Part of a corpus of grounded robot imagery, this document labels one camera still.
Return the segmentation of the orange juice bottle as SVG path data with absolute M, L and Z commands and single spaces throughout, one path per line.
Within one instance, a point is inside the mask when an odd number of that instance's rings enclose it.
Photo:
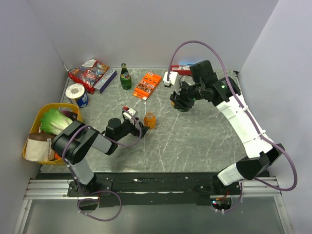
M 148 111 L 144 117 L 144 125 L 148 126 L 150 129 L 155 128 L 156 126 L 156 116 L 153 112 Z

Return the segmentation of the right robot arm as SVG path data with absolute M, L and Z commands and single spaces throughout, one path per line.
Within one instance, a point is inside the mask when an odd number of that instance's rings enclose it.
M 196 100 L 211 102 L 229 121 L 241 140 L 246 156 L 220 171 L 213 182 L 214 191 L 224 194 L 230 185 L 241 180 L 252 180 L 271 166 L 280 156 L 281 144 L 272 146 L 261 137 L 265 135 L 254 117 L 248 117 L 244 97 L 232 78 L 219 79 L 210 61 L 204 60 L 190 67 L 193 85 L 181 81 L 176 71 L 166 72 L 163 78 L 166 87 L 173 86 L 170 96 L 173 107 L 181 112 L 189 111 Z

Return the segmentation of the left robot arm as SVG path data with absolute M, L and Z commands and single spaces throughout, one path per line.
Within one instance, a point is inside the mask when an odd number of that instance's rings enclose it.
M 112 118 L 108 121 L 103 133 L 87 128 L 86 125 L 75 120 L 52 140 L 52 149 L 63 159 L 66 166 L 74 174 L 74 180 L 79 190 L 86 196 L 93 195 L 99 190 L 97 177 L 90 169 L 86 154 L 91 147 L 106 155 L 111 155 L 117 148 L 117 141 L 128 134 L 143 138 L 150 127 L 142 122 Z

